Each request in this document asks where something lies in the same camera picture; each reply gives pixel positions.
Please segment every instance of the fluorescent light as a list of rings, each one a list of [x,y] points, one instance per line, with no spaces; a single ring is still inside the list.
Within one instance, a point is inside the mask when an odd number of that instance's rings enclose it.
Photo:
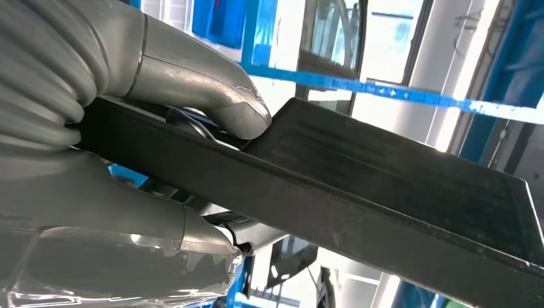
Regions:
[[[472,76],[474,75],[474,70],[478,64],[478,59],[482,53],[486,37],[488,36],[488,30],[493,21],[493,16],[495,16],[495,11],[497,10],[499,0],[487,0],[484,4],[482,14],[480,16],[480,21],[476,27],[476,31],[470,40],[470,45],[468,47],[468,52],[463,62],[463,67],[459,73],[457,83],[455,85],[453,97],[456,100],[462,101],[466,98],[466,93],[470,87],[470,82],[472,81]],[[438,138],[436,140],[436,149],[442,152],[445,152],[452,140],[452,135],[455,130],[455,125],[459,118],[461,111],[458,108],[449,108],[446,112],[446,117],[440,132],[438,133]]]
[[[272,267],[270,267],[270,272],[272,273],[272,277],[278,278],[278,270],[276,269],[276,266],[272,265]]]

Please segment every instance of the window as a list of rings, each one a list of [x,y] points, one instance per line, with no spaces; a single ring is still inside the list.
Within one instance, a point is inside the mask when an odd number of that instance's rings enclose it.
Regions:
[[[306,0],[299,71],[359,79],[366,1]]]
[[[363,74],[407,85],[429,16],[428,0],[370,0]]]

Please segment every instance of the glass panel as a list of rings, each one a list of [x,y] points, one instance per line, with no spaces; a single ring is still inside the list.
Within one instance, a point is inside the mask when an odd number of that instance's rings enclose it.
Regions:
[[[423,0],[371,0],[363,68],[369,78],[402,82]]]
[[[316,0],[311,44],[306,51],[348,69],[359,53],[360,8],[357,0]]]

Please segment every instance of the protective plastic wrap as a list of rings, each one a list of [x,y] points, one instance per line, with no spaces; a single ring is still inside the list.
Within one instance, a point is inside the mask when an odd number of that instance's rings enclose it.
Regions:
[[[188,307],[226,294],[240,251],[138,234],[0,226],[0,307]]]

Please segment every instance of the black panel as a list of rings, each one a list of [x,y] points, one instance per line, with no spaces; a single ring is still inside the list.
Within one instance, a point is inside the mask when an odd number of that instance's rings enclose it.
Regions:
[[[248,153],[524,260],[544,264],[525,182],[292,100]]]
[[[544,307],[519,179],[295,99],[250,145],[283,167],[104,99],[85,111],[78,146],[107,160],[449,298]]]

